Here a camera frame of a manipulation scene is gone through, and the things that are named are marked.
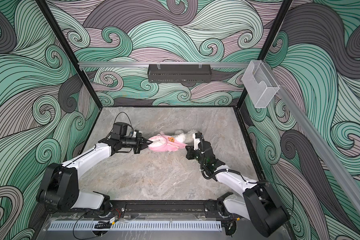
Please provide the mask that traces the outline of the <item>white plush teddy bear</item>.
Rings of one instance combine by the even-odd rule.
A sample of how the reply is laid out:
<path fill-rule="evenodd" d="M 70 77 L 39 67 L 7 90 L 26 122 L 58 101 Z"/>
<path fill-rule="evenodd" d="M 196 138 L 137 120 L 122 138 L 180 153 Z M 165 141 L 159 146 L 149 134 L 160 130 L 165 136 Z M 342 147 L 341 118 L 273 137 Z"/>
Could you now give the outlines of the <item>white plush teddy bear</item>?
<path fill-rule="evenodd" d="M 158 135 L 149 138 L 151 144 L 150 147 L 159 147 L 166 144 L 183 145 L 191 143 L 193 134 L 197 133 L 195 130 L 184 132 L 183 130 L 176 130 L 174 134 L 167 135 L 164 132 L 160 132 Z"/>

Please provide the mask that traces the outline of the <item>pink knitted bear sweater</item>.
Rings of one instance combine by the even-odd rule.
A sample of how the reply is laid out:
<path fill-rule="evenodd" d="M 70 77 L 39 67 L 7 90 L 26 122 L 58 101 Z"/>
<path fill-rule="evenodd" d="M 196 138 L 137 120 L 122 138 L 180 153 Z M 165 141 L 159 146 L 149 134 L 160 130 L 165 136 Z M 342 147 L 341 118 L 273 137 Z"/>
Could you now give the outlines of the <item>pink knitted bear sweater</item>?
<path fill-rule="evenodd" d="M 148 145 L 148 149 L 153 152 L 176 152 L 185 149 L 187 146 L 185 134 L 176 136 L 159 134 L 149 138 L 149 141 L 151 143 Z"/>

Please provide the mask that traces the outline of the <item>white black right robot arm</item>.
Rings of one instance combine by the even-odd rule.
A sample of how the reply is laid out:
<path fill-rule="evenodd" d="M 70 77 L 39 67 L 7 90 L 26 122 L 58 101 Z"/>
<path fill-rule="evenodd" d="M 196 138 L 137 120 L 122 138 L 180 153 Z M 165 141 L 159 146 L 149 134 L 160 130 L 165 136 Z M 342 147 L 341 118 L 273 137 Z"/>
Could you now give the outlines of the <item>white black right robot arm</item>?
<path fill-rule="evenodd" d="M 227 192 L 216 200 L 211 211 L 223 218 L 223 227 L 227 234 L 233 234 L 233 228 L 239 219 L 251 221 L 255 229 L 264 237 L 269 237 L 291 215 L 269 182 L 259 182 L 244 177 L 239 171 L 231 169 L 216 158 L 212 146 L 205 141 L 202 133 L 193 134 L 194 145 L 187 146 L 188 160 L 197 160 L 204 179 L 214 180 L 228 186 Z"/>

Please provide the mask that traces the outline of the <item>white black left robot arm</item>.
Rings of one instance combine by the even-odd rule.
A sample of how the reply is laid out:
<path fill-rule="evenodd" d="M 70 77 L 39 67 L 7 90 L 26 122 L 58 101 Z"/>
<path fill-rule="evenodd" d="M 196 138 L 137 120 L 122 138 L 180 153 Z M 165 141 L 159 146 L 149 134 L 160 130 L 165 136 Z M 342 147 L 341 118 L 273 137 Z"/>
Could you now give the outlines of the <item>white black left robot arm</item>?
<path fill-rule="evenodd" d="M 109 212 L 111 207 L 108 197 L 81 191 L 79 179 L 101 161 L 116 153 L 123 153 L 122 149 L 130 148 L 134 154 L 139 154 L 151 143 L 140 133 L 136 133 L 134 137 L 104 138 L 71 160 L 48 165 L 36 195 L 37 202 L 52 213 L 70 210 Z"/>

